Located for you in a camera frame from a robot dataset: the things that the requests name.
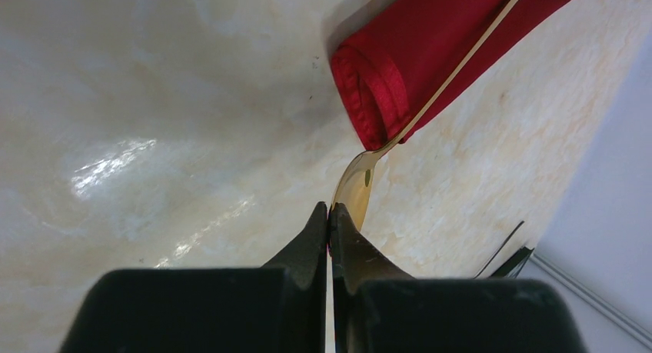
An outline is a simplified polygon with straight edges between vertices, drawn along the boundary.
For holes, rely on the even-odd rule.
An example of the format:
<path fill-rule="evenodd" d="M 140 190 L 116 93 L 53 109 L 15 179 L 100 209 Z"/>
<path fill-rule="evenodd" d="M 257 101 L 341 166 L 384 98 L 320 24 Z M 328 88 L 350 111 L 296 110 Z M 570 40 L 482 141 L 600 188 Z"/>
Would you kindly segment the dark metal fork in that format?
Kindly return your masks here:
<path fill-rule="evenodd" d="M 473 279 L 480 278 L 483 273 L 489 268 L 491 263 L 495 258 L 501 253 L 501 251 L 507 246 L 510 240 L 517 234 L 520 228 L 523 226 L 524 220 L 521 220 L 514 230 L 503 240 L 499 248 L 493 253 L 493 255 L 484 263 L 480 270 L 473 276 Z M 520 273 L 523 267 L 527 264 L 530 257 L 534 253 L 534 248 L 528 248 L 526 245 L 522 245 L 515 253 L 513 253 L 504 263 L 502 263 L 498 268 L 496 268 L 490 275 L 489 278 L 516 278 Z"/>

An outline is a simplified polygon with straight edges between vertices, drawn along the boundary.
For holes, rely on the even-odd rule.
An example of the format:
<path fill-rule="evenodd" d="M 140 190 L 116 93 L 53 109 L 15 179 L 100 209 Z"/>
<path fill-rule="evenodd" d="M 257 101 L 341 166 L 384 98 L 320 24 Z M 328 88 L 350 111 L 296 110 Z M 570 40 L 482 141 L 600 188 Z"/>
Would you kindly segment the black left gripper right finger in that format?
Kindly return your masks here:
<path fill-rule="evenodd" d="M 338 352 L 583 352 L 563 298 L 542 281 L 415 278 L 346 207 L 329 213 Z"/>

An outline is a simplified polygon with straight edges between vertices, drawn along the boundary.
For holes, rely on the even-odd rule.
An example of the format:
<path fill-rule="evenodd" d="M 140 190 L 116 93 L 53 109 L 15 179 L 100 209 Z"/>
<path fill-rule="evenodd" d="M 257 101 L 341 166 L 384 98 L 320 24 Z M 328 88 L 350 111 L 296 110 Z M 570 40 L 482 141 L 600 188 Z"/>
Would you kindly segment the red cloth napkin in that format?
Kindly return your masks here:
<path fill-rule="evenodd" d="M 396 0 L 335 49 L 334 82 L 365 149 L 424 127 L 571 0 L 519 0 L 472 52 L 508 1 Z"/>

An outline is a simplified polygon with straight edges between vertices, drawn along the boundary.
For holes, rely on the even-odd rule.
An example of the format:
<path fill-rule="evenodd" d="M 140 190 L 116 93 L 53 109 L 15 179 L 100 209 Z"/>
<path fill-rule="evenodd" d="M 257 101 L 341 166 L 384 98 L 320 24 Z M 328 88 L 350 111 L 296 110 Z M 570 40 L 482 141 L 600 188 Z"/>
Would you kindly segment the gold spoon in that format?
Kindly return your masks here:
<path fill-rule="evenodd" d="M 418 113 L 381 148 L 373 151 L 364 151 L 357 155 L 346 167 L 338 186 L 335 190 L 331 207 L 343 205 L 349 211 L 355 228 L 360 231 L 368 210 L 368 203 L 374 180 L 374 170 L 380 159 L 386 155 L 401 139 L 418 123 L 427 110 L 437 101 L 450 83 L 457 77 L 464 66 L 472 59 L 478 49 L 487 41 L 499 24 L 507 17 L 509 12 L 520 0 L 509 0 L 496 18 L 474 43 L 469 52 L 461 59 L 449 76 L 444 80 L 437 91 L 427 100 Z"/>

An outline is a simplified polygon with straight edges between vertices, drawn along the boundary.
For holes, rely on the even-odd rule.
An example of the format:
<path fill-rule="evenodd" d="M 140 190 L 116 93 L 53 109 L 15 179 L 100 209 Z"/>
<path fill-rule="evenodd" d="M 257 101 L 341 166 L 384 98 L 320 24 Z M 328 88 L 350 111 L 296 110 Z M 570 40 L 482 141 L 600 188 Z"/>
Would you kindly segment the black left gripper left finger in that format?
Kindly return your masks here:
<path fill-rule="evenodd" d="M 86 295 L 63 352 L 322 352 L 328 209 L 257 268 L 128 268 Z"/>

